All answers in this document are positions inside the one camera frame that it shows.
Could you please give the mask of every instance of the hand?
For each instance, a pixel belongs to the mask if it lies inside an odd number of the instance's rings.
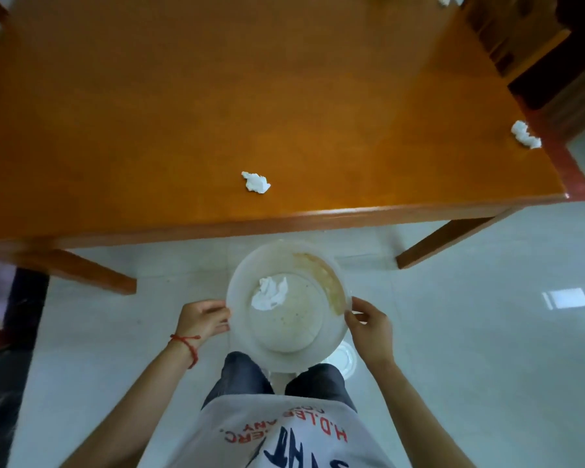
[[[353,297],[353,312],[345,312],[344,320],[368,369],[372,372],[386,363],[394,363],[392,324],[386,314],[357,297]]]
[[[227,319],[231,315],[232,312],[225,306],[225,301],[207,300],[184,304],[179,314],[175,334],[178,336],[199,335],[200,339],[191,340],[191,345],[199,348],[212,335],[219,335],[229,330]]]

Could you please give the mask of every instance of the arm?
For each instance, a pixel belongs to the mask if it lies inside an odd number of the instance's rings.
[[[212,335],[229,330],[230,311],[224,301],[186,304],[180,312],[179,336],[200,336],[191,344],[198,348]],[[156,425],[193,356],[181,341],[170,341],[62,468],[136,467]]]
[[[474,468],[408,382],[392,354],[392,325],[372,304],[353,297],[345,320],[353,343],[377,381],[413,468]]]

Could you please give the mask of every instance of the tabletop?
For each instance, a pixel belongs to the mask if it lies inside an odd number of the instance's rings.
[[[17,0],[0,242],[550,202],[522,118],[437,0]]]

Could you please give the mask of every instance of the person's left hand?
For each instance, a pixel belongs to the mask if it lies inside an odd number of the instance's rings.
[[[200,336],[199,339],[191,338],[191,345],[199,348],[212,335],[229,330],[227,319],[231,315],[225,301],[206,300],[184,304],[175,334],[181,337]]]

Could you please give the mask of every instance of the forearm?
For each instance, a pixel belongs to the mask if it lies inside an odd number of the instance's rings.
[[[413,468],[474,468],[395,363],[371,372]]]
[[[171,342],[62,467],[136,466],[191,362],[188,348]]]

